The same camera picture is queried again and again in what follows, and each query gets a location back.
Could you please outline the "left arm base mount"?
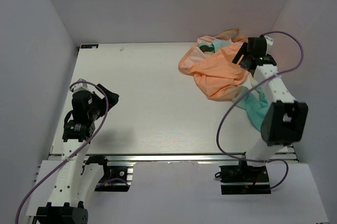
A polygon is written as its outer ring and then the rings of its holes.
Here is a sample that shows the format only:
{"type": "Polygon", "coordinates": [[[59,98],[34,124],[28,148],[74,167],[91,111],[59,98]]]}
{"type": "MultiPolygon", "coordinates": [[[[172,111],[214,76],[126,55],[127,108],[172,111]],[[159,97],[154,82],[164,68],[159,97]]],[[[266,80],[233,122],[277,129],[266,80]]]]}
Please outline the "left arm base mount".
{"type": "Polygon", "coordinates": [[[85,161],[86,167],[91,164],[98,164],[100,169],[103,171],[103,176],[98,180],[95,191],[97,192],[128,192],[129,190],[129,180],[128,176],[128,166],[126,165],[112,165],[106,156],[94,155],[88,157],[85,161]]]}

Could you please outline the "orange and teal jacket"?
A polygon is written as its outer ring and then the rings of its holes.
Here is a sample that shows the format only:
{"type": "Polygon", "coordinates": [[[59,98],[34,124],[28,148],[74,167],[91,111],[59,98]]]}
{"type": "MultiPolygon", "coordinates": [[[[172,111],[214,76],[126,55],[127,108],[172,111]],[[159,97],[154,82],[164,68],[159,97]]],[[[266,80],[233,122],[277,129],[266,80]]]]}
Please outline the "orange and teal jacket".
{"type": "Polygon", "coordinates": [[[197,39],[179,62],[179,70],[194,77],[196,85],[214,101],[232,101],[247,113],[251,124],[261,130],[268,103],[260,87],[241,101],[238,99],[248,91],[243,85],[246,79],[254,87],[257,81],[252,74],[233,64],[232,60],[247,41],[240,29],[224,31],[216,36],[205,35],[197,39]]]}

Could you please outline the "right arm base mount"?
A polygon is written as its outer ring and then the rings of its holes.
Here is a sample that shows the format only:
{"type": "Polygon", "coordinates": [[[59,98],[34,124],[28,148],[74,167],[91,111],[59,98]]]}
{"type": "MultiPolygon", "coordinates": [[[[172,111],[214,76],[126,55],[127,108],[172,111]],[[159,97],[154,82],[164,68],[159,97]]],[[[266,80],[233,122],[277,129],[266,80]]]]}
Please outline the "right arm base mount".
{"type": "Polygon", "coordinates": [[[246,161],[237,165],[219,166],[214,175],[221,183],[222,195],[271,194],[266,166],[248,166],[246,161]]]}

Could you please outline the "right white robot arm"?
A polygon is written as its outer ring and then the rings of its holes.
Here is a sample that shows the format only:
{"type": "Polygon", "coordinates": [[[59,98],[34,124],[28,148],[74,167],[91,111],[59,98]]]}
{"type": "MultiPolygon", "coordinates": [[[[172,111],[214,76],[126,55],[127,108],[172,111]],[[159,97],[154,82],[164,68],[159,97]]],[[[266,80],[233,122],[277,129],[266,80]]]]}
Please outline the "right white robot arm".
{"type": "Polygon", "coordinates": [[[276,61],[267,53],[271,45],[272,39],[266,36],[249,37],[232,61],[252,74],[268,103],[261,137],[244,154],[246,163],[238,167],[244,181],[252,180],[256,167],[264,166],[276,152],[301,140],[308,114],[308,105],[298,102],[283,83],[276,61]]]}

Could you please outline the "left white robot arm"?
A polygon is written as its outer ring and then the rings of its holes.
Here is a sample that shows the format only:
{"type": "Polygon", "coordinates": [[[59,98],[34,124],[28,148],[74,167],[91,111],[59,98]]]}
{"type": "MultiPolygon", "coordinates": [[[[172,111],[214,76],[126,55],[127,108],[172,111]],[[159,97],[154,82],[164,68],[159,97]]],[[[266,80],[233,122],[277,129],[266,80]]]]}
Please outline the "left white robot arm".
{"type": "Polygon", "coordinates": [[[63,124],[62,162],[56,167],[56,180],[45,206],[38,207],[36,223],[87,223],[88,201],[98,181],[111,176],[111,168],[104,159],[85,164],[90,142],[100,127],[99,118],[106,119],[109,110],[118,103],[119,95],[95,84],[91,91],[89,82],[78,80],[70,87],[72,109],[63,124]]]}

